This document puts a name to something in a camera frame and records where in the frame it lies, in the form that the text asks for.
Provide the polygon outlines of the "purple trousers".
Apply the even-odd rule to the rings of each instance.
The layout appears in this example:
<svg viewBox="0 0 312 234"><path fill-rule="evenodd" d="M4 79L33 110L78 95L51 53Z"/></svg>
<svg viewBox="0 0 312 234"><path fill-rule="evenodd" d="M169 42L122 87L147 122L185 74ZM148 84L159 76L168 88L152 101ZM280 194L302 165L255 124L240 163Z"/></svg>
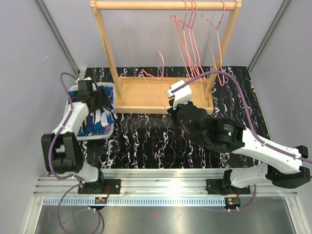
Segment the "purple trousers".
<svg viewBox="0 0 312 234"><path fill-rule="evenodd" d="M106 135L111 135L114 131L114 123L111 123L105 127L102 128L101 133L106 136Z"/></svg>

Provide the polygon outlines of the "blue patterned trousers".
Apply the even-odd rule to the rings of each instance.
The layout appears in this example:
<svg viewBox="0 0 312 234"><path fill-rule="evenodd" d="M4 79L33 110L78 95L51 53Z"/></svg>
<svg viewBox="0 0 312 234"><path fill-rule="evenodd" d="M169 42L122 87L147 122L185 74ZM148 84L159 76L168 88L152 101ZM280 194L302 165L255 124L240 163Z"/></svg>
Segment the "blue patterned trousers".
<svg viewBox="0 0 312 234"><path fill-rule="evenodd" d="M74 133L78 140L108 138L117 120L116 88L113 83L79 81L69 89L68 103L62 123L62 134Z"/></svg>

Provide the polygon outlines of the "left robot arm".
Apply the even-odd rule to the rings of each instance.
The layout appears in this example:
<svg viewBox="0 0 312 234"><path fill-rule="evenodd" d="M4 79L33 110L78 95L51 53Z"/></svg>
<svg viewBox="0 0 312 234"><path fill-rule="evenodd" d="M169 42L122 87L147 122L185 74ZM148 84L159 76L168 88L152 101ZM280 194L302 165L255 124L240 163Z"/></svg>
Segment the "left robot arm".
<svg viewBox="0 0 312 234"><path fill-rule="evenodd" d="M109 105L110 100L104 88L91 78L79 80L77 94L67 96L69 105L61 123L41 137L45 167L58 180L74 177L81 186L100 194L106 187L104 175L84 161L77 136L88 115Z"/></svg>

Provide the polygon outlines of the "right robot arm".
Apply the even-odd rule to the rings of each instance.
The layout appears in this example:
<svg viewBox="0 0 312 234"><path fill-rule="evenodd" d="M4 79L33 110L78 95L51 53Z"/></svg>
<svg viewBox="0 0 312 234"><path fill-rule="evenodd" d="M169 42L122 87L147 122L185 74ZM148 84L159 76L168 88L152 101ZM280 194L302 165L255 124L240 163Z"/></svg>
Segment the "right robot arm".
<svg viewBox="0 0 312 234"><path fill-rule="evenodd" d="M226 170L221 181L226 193L268 182L285 189L295 189L310 182L310 170L302 165L308 158L307 147L283 146L254 134L233 120L210 118L206 110L197 108L191 101L169 104L167 111L174 125L180 127L195 145L217 153L245 155L261 162L249 168Z"/></svg>

